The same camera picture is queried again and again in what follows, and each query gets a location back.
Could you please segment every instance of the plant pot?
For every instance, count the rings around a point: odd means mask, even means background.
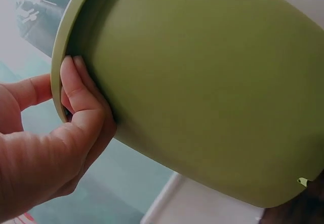
[[[324,167],[324,31],[284,0],[71,0],[52,57],[82,55],[116,138],[260,207]]]

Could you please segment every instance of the green plastic pot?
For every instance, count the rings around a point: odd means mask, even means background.
[[[116,138],[260,207],[324,168],[324,31],[284,0],[71,0],[52,58],[83,55]]]

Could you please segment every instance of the hand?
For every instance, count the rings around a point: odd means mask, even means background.
[[[72,193],[116,132],[80,57],[64,59],[61,79],[62,103],[73,116],[45,136],[24,132],[21,111],[52,97],[50,75],[0,84],[0,223]]]

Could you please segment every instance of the pot rim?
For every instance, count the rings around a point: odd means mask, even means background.
[[[70,0],[56,33],[51,65],[51,90],[56,111],[63,122],[67,122],[66,111],[61,103],[62,82],[60,69],[76,18],[86,0]]]

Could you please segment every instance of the fingernail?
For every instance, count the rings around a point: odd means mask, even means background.
[[[70,55],[66,55],[64,60],[66,60],[66,59],[72,59],[72,57]]]
[[[73,57],[73,60],[74,60],[74,63],[76,66],[78,66],[78,67],[84,66],[83,59],[81,56],[75,56],[75,57]]]

